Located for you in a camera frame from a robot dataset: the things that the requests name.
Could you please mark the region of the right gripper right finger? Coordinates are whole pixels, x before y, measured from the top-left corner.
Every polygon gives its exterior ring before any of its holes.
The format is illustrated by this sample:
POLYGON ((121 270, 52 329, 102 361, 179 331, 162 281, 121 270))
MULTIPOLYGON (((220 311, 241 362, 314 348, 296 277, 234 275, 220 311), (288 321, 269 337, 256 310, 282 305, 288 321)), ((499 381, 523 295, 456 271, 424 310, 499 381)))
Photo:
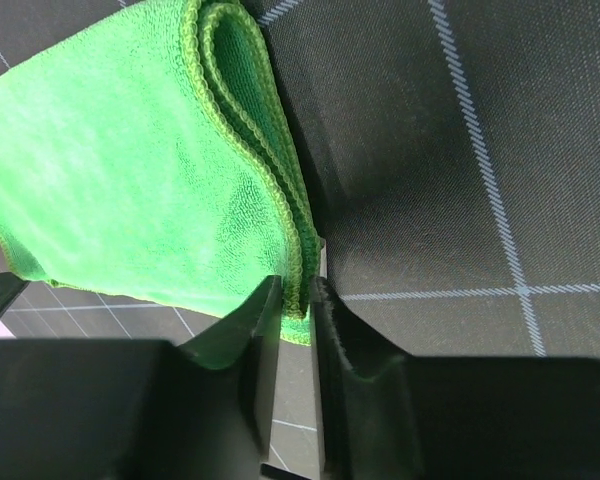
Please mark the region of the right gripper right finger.
POLYGON ((600 360, 415 356, 314 278, 324 479, 600 479, 600 360))

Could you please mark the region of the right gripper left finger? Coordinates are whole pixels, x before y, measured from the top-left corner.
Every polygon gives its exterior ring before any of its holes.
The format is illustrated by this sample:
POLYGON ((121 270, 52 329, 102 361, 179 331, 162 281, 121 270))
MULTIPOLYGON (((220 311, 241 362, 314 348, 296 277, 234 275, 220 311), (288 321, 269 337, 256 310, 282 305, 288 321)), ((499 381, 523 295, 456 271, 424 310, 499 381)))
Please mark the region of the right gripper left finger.
POLYGON ((0 479, 256 479, 281 280, 187 343, 0 340, 0 479))

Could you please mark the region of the green microfiber towel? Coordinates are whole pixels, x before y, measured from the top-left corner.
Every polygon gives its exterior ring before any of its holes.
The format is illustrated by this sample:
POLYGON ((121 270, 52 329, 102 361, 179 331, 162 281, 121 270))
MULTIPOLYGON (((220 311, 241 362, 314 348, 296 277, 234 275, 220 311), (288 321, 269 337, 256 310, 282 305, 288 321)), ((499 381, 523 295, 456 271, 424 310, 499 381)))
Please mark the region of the green microfiber towel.
POLYGON ((282 279, 310 341, 316 231, 256 20, 142 1, 0 76, 0 247, 18 277, 199 311, 282 279))

